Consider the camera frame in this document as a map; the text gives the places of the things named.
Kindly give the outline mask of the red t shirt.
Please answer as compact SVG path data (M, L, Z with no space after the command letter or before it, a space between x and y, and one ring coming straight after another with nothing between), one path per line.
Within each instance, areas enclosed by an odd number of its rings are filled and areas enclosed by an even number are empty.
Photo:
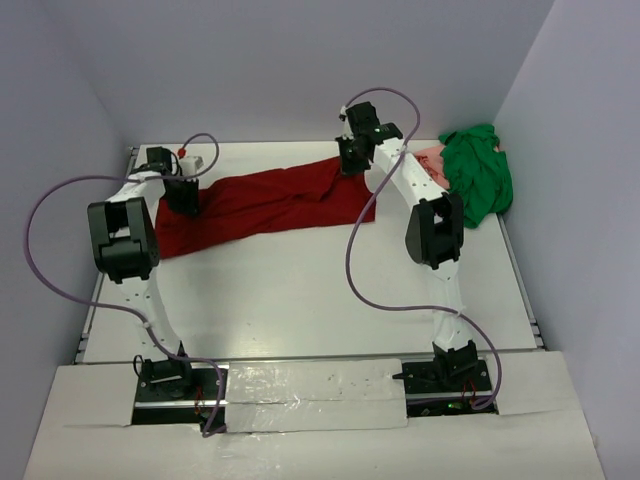
M215 181L198 192L199 213L158 205L155 233L163 260L257 234L351 225L372 197L362 174L344 176L329 158Z

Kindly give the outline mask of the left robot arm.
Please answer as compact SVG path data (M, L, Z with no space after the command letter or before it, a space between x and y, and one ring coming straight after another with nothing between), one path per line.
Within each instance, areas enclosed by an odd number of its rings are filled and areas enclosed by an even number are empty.
M149 208L163 199L172 212L197 216L199 181L193 176L203 161L160 146L147 148L146 159L115 195L90 204L87 215L98 270L119 287L125 306L143 317L137 328L142 353L134 361L140 386L177 400L194 390L196 375L160 296L160 249Z

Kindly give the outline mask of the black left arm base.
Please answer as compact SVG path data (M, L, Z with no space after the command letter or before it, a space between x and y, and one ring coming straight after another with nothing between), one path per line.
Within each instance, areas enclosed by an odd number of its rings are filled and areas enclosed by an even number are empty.
M185 424L207 434L225 431L227 367L151 361L140 355L132 366L137 376L133 425Z

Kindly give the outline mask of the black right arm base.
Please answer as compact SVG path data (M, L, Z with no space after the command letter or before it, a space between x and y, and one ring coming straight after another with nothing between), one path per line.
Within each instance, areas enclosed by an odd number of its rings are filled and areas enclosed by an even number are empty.
M473 408L493 393L485 360L450 380L438 377L434 361L402 361L401 367L392 378L403 383L408 418L498 413L494 403L480 410Z

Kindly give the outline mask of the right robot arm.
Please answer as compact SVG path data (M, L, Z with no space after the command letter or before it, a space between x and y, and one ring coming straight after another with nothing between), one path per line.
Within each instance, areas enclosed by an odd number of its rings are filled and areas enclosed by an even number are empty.
M463 202L441 187L408 150L393 123L383 124L369 102L341 109L343 133L336 138L341 171L354 175L377 166L409 208L404 237L411 260L427 269L433 295L434 359L420 381L455 391L478 363L476 344L462 318L459 260L464 242Z

